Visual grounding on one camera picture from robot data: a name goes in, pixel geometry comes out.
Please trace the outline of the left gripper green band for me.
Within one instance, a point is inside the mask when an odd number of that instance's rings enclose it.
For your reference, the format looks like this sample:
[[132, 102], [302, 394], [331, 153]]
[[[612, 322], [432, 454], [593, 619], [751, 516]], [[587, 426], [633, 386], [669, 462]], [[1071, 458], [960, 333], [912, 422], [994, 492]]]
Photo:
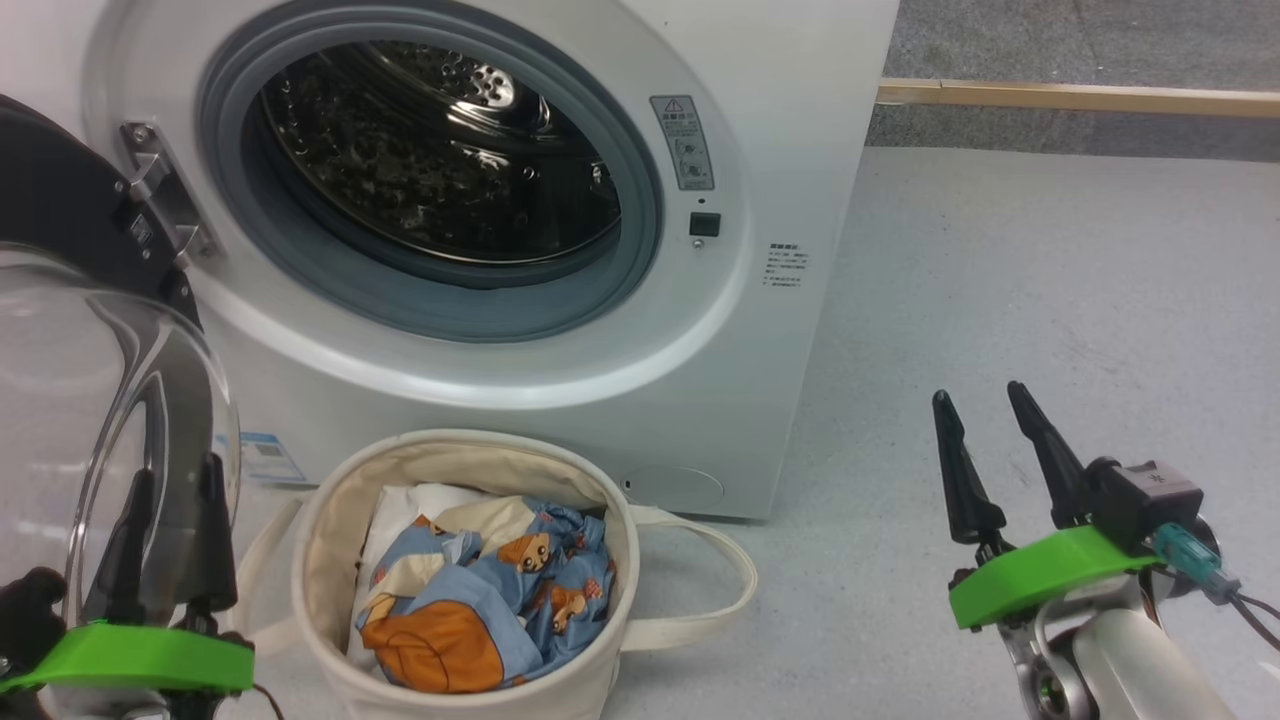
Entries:
[[47, 688], [102, 691], [122, 705], [124, 719], [152, 712], [163, 719], [214, 719], [224, 700], [253, 691], [252, 644], [236, 633], [196, 633], [215, 632], [215, 615], [239, 598], [221, 459], [206, 454], [198, 480], [192, 632], [137, 626], [146, 621], [141, 584], [154, 496], [155, 475], [141, 468], [84, 603], [91, 624], [65, 632], [31, 670], [5, 675], [3, 696], [33, 696]]

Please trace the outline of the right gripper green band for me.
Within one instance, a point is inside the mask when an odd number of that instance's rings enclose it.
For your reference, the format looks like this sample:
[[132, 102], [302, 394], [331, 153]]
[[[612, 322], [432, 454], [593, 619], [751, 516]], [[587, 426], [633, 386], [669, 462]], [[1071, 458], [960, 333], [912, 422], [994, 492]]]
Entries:
[[[1151, 551], [1129, 555], [1085, 525], [1084, 466], [1024, 383], [1010, 380], [1007, 397], [1020, 432], [1036, 450], [1051, 519], [1062, 530], [1001, 553], [956, 582], [948, 605], [960, 629], [988, 626], [1070, 591], [1161, 564]], [[932, 411], [950, 537], [959, 544], [1000, 547], [1006, 516], [986, 493], [947, 391], [934, 392]]]

